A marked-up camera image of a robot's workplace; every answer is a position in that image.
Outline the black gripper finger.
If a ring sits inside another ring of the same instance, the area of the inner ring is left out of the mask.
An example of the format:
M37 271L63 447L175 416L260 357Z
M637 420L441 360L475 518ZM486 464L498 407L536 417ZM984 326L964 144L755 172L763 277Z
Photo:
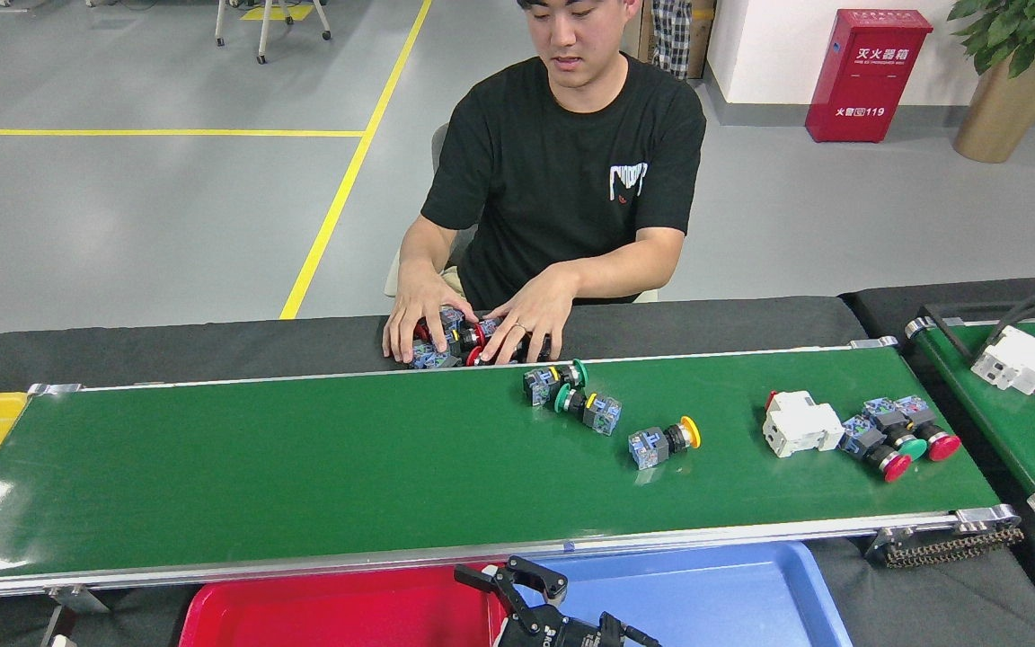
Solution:
M476 571L465 564L455 565L455 579L460 584L472 586L485 593L496 594L523 634L528 633L528 606L518 594L515 582L518 575L526 576L526 563L509 563L504 568L494 569L492 576L485 571Z
M530 607L518 587L532 589L542 595L542 606ZM513 555L507 561L507 614L513 621L568 621L559 609L566 598L567 578L545 566Z

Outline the person's right hand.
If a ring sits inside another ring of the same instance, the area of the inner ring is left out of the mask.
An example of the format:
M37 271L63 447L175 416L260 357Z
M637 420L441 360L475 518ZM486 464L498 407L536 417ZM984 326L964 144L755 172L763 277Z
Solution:
M382 352L398 363L413 359L413 332L420 321L431 329L440 349L447 347L442 332L442 306L463 312L464 319L477 321L471 303L457 295L428 261L400 261L397 295L383 328Z

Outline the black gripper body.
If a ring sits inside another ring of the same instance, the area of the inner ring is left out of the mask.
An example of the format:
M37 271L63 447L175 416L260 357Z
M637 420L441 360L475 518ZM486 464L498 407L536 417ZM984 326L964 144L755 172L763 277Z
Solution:
M641 646L661 646L656 638L620 621L612 614L600 615L597 625L570 616L535 622L535 631L528 633L518 621L506 619L496 646L624 646L634 642Z

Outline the person's left hand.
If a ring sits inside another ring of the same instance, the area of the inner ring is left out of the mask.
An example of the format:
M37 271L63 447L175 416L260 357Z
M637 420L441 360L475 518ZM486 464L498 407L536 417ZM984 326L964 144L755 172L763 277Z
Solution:
M559 358L564 324L570 318L579 288L580 274L571 262L554 263L530 280L513 298L487 313L487 318L501 321L481 358L498 365L509 364L522 341L526 341L528 363L538 360L545 347L551 359Z

